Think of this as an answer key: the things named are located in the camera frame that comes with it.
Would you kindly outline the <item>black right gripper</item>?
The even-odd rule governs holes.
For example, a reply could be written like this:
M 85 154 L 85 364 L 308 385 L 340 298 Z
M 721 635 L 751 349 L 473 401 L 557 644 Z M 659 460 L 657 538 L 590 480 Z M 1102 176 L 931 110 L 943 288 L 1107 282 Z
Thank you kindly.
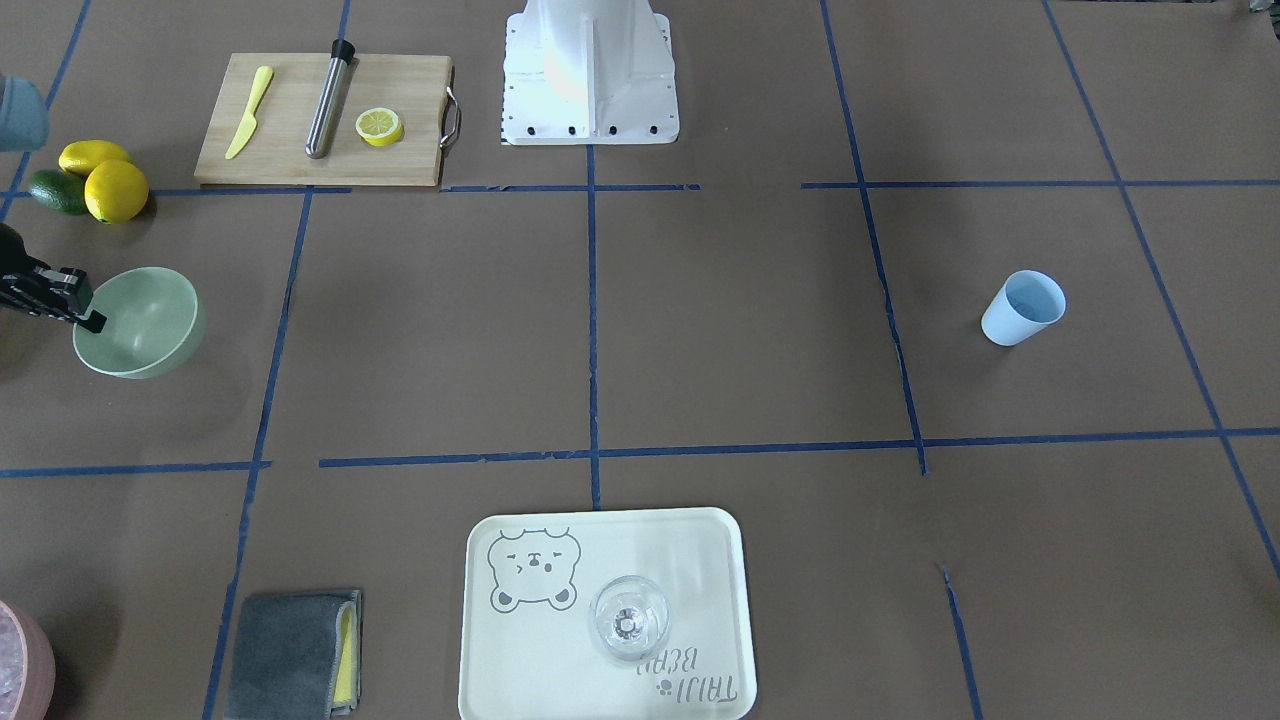
M 22 236 L 1 224 L 3 305 L 33 316 L 74 322 L 86 333 L 100 334 L 108 318 L 90 310 L 93 291 L 84 272 L 54 270 L 27 254 Z

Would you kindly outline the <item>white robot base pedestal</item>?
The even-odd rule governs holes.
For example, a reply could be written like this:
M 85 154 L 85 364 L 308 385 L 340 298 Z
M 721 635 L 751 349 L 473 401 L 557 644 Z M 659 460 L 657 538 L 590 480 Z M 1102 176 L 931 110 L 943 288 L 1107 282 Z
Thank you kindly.
M 669 18 L 648 1 L 529 1 L 506 20 L 500 141 L 664 145 L 681 135 Z

